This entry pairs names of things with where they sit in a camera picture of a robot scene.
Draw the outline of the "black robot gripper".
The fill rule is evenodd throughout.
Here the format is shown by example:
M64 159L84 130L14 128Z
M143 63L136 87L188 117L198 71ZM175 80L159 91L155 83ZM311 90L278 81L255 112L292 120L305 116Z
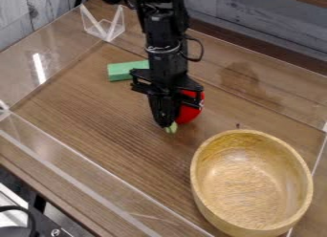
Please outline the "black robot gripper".
M203 86L188 75L188 62L199 58L188 57L188 45L146 47L148 67L132 68L132 90L148 95L155 122L162 128L170 127L176 120L178 105L172 94L182 92L182 105L195 110L204 106Z

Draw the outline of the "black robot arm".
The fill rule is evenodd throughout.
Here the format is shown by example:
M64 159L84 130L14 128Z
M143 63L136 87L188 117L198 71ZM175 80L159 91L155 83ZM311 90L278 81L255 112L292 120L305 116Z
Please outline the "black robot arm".
M131 69L132 90L148 97L162 128L192 120L204 100L204 88L188 75L190 62L204 55L202 42L187 34L190 15L184 0L135 0L146 35L147 69Z

